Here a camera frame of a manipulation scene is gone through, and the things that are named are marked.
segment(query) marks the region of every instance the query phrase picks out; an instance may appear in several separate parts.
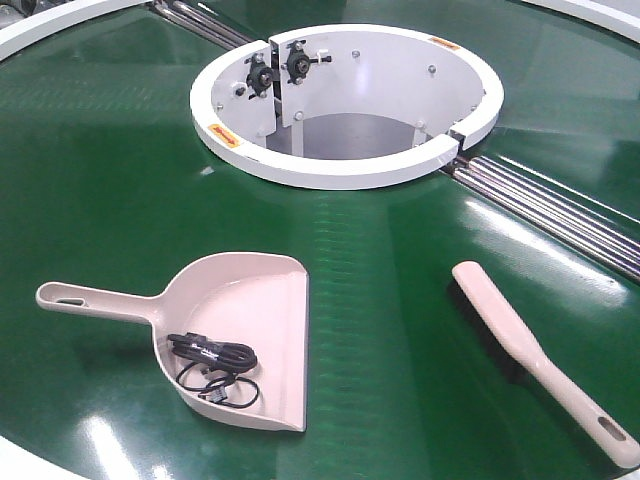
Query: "brush handle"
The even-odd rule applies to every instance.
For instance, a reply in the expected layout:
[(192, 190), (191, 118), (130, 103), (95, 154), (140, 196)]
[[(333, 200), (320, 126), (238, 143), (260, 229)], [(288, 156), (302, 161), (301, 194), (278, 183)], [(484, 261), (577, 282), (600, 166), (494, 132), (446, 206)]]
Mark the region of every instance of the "brush handle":
[(535, 336), (476, 262), (462, 262), (453, 276), (504, 349), (522, 364), (584, 428), (616, 465), (640, 464), (640, 446), (546, 356)]
[(640, 464), (640, 445), (548, 358), (528, 368), (616, 465)]

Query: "orange warning label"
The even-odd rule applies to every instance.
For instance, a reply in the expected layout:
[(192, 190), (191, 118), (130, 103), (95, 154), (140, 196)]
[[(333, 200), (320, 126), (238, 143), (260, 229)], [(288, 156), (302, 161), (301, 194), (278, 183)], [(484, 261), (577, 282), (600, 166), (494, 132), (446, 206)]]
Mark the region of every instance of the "orange warning label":
[(211, 130), (216, 137), (226, 143), (229, 148), (235, 148), (240, 145), (240, 140), (238, 140), (233, 133), (218, 123), (209, 125), (209, 130)]
[(458, 50), (460, 48), (460, 45), (456, 45), (455, 43), (450, 42), (449, 40), (445, 40), (444, 38), (431, 37), (429, 40), (431, 40), (434, 43), (437, 43), (438, 45), (442, 45), (443, 47), (450, 48), (451, 50)]

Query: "dustpan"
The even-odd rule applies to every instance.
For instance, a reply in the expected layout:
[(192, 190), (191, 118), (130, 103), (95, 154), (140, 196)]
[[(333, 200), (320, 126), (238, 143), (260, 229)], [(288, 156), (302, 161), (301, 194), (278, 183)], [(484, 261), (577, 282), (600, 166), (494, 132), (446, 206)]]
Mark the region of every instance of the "dustpan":
[[(308, 275), (297, 260), (254, 252), (196, 260), (153, 297), (59, 282), (36, 292), (38, 305), (47, 310), (151, 324), (160, 368), (201, 415), (239, 427), (294, 431), (306, 426), (307, 298)], [(175, 378), (186, 362), (171, 352), (167, 336), (186, 332), (251, 346), (258, 366), (245, 376), (260, 386), (258, 401), (239, 410), (183, 389)], [(238, 388), (234, 394), (242, 402), (252, 392)]]

